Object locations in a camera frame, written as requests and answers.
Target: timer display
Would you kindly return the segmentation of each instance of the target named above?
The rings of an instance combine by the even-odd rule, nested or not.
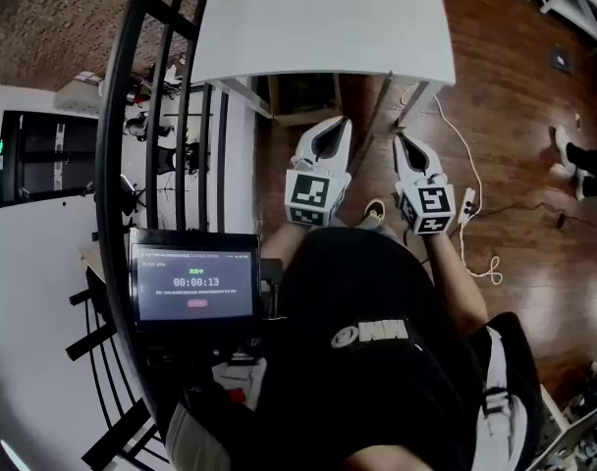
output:
[[[136,306],[140,321],[242,317],[252,314],[250,254],[138,245]]]

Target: floor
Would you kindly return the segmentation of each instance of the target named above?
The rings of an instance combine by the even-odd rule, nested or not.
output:
[[[486,218],[466,229],[466,260],[473,271],[483,272],[492,256],[501,257],[500,286],[488,278],[477,280],[489,310],[492,315],[518,314],[542,382],[563,402],[589,362],[597,360],[597,227],[569,219],[559,230],[558,210],[597,225],[597,199],[578,203],[569,178],[557,173],[551,128],[563,124],[576,142],[597,147],[597,58],[587,57],[595,44],[558,19],[541,15],[535,2],[445,0],[445,6],[457,85],[439,97],[446,116],[468,141],[484,183],[481,216]],[[570,54],[571,75],[550,66],[555,44]],[[345,112],[360,129],[380,84],[380,78],[343,79]],[[388,93],[372,144],[340,210],[349,224],[378,196],[388,204],[387,223],[403,232],[391,197],[396,180],[391,127],[406,90],[397,83]],[[264,237],[285,219],[285,171],[302,131],[261,126],[257,186]],[[476,187],[465,150],[435,103],[409,133],[440,154],[457,201],[467,186]],[[516,207],[501,211],[511,205]],[[456,235],[453,239],[458,245]],[[418,239],[410,245],[424,258]]]
[[[103,77],[127,1],[0,0],[0,84],[58,90],[83,71]],[[196,3],[183,1],[187,18]],[[162,29],[146,16],[134,72],[147,72],[155,62]],[[175,35],[171,56],[186,49]]]

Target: gray shorts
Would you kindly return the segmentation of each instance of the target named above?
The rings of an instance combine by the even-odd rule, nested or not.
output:
[[[329,223],[329,227],[347,227],[347,225],[342,220],[340,220],[338,217],[334,217],[334,218],[332,218],[331,222]],[[375,217],[367,216],[358,225],[356,225],[353,228],[354,229],[362,229],[363,231],[375,232],[377,234],[381,234],[384,237],[387,237],[390,240],[393,240],[394,242],[396,242],[397,244],[400,244],[401,246],[404,245],[402,240],[399,239],[399,237],[395,233],[395,231],[393,231],[387,225],[382,225],[379,222],[379,220],[377,220]]]

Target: white cable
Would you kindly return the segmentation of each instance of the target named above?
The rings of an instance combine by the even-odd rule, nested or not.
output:
[[[325,177],[331,177],[331,171],[329,171],[329,169],[327,169],[326,167],[321,166],[319,164],[314,164],[309,159],[305,159],[304,157],[298,157],[297,155],[290,158],[290,164],[292,165],[292,169],[295,169],[297,167],[297,165],[299,164],[299,162],[301,162],[301,161],[308,163],[308,166],[311,168],[309,170],[310,172],[315,172],[317,174],[320,173],[321,176],[325,176]]]
[[[400,102],[402,105],[406,106],[406,105],[407,105],[407,102],[408,102],[409,100],[407,100],[407,101],[404,101],[404,99],[406,99],[406,96],[409,94],[409,92],[410,92],[411,90],[413,90],[413,89],[416,89],[417,87],[418,87],[418,84],[417,84],[417,83],[415,83],[415,84],[413,84],[413,85],[409,85],[409,86],[406,88],[406,90],[404,91],[404,93],[401,95],[401,98],[399,98],[399,102]]]
[[[481,180],[481,178],[479,178],[479,175],[477,174],[477,169],[475,169],[475,164],[473,162],[473,156],[471,155],[471,150],[468,147],[468,144],[466,143],[466,141],[464,140],[464,137],[461,135],[460,131],[458,131],[456,126],[454,126],[451,122],[449,122],[447,120],[447,117],[445,117],[445,114],[443,113],[443,107],[441,106],[440,101],[438,100],[438,96],[434,96],[434,99],[436,100],[436,103],[438,104],[438,113],[440,114],[441,118],[443,119],[443,121],[445,121],[445,123],[451,129],[454,130],[454,132],[458,135],[462,144],[464,145],[464,148],[466,148],[466,153],[468,154],[468,161],[471,163],[471,169],[473,170],[473,173],[475,174],[475,178],[477,179],[477,184],[479,185],[479,206],[477,207],[477,211],[475,211],[475,213],[470,215],[460,225],[460,232],[459,232],[459,234],[460,234],[460,258],[462,260],[464,268],[466,269],[467,272],[469,272],[471,274],[472,277],[485,278],[486,276],[489,276],[491,278],[493,285],[499,285],[502,282],[502,279],[504,278],[504,276],[502,275],[501,272],[498,272],[495,270],[495,269],[497,269],[499,262],[500,262],[499,256],[495,255],[493,258],[491,258],[491,263],[490,263],[489,269],[486,272],[483,272],[481,274],[476,274],[474,272],[471,272],[468,269],[468,267],[466,266],[466,261],[464,260],[464,227],[466,227],[468,225],[468,222],[470,222],[472,220],[472,218],[474,216],[478,215],[479,212],[482,210],[482,180]]]
[[[440,183],[440,184],[447,183],[447,175],[445,173],[437,173],[435,175],[432,175],[429,178],[420,178],[420,179],[416,180],[416,182],[414,182],[414,186],[419,186],[420,184],[429,185],[429,184],[437,183],[436,182],[437,177],[442,177],[442,179],[443,179],[443,183]]]

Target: white wall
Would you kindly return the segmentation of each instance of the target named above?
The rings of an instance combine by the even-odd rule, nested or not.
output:
[[[54,112],[53,98],[0,86],[0,130],[4,110]],[[85,333],[68,297],[86,288],[78,247],[93,231],[92,196],[0,209],[0,438],[34,471],[86,469],[106,429],[88,357],[65,353]]]

